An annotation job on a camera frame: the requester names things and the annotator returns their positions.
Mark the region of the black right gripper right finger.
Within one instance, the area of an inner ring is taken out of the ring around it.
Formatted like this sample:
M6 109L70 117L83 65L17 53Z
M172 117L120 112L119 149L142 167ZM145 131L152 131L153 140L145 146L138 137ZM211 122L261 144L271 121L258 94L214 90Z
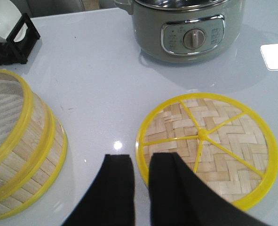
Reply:
M177 153L155 153L149 165L153 226L263 226L202 182Z

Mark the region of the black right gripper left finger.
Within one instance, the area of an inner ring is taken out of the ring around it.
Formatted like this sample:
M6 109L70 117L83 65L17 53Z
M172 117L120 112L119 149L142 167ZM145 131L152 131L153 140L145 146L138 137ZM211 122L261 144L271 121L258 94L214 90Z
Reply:
M127 154L104 157L90 188L64 226L134 226L135 176Z

